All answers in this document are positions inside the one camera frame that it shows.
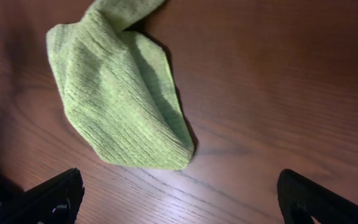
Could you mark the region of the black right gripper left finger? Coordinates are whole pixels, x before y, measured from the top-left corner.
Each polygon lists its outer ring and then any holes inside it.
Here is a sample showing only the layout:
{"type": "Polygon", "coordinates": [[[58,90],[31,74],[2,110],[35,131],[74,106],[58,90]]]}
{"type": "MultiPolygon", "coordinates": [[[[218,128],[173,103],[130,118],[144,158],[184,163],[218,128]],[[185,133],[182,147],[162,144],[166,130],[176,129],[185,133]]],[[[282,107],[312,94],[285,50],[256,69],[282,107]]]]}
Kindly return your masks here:
{"type": "Polygon", "coordinates": [[[74,224],[85,194],[77,168],[24,191],[0,174],[0,224],[74,224]]]}

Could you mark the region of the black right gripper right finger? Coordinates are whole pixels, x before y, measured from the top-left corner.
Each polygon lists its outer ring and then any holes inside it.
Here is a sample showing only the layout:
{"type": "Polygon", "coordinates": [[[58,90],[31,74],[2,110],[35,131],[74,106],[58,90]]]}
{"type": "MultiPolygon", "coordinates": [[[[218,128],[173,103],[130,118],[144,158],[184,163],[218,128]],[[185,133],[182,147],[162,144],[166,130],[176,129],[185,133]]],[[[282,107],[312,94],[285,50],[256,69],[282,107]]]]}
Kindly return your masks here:
{"type": "Polygon", "coordinates": [[[277,194],[285,224],[358,224],[358,205],[293,170],[281,171],[277,194]]]}

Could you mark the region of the light green cloth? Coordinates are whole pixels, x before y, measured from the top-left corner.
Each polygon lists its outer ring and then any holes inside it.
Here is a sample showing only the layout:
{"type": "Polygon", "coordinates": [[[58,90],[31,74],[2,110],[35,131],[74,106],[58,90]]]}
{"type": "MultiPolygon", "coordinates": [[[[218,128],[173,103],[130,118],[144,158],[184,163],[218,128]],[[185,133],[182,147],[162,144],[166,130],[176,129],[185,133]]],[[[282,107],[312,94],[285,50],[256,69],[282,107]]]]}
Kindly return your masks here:
{"type": "Polygon", "coordinates": [[[161,3],[98,0],[46,35],[65,116],[110,164],[179,170],[193,156],[166,53],[131,30],[161,3]]]}

